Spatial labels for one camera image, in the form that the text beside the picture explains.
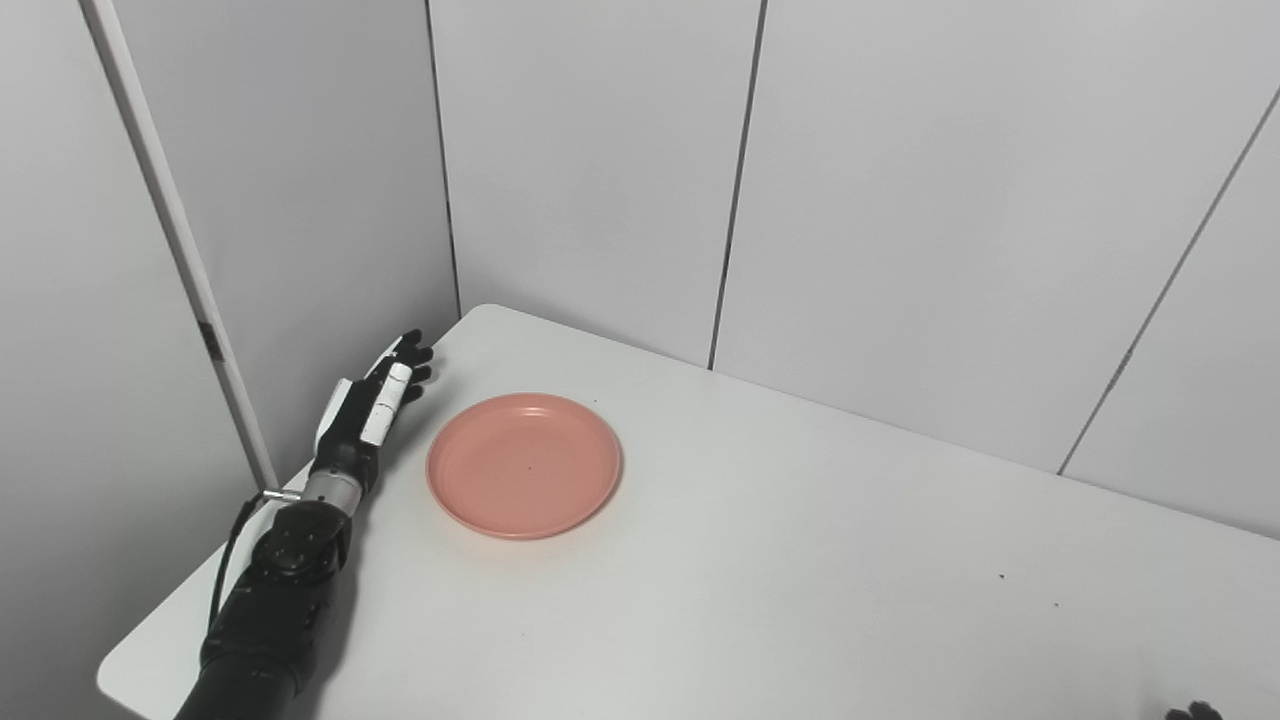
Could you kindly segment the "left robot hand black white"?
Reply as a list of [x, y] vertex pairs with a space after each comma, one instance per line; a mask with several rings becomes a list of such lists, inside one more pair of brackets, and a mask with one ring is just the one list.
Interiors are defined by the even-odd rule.
[[396, 419], [421, 398], [433, 377], [434, 350], [420, 329], [393, 341], [357, 380], [340, 379], [317, 428], [308, 475], [334, 474], [367, 493], [379, 477], [379, 455]]

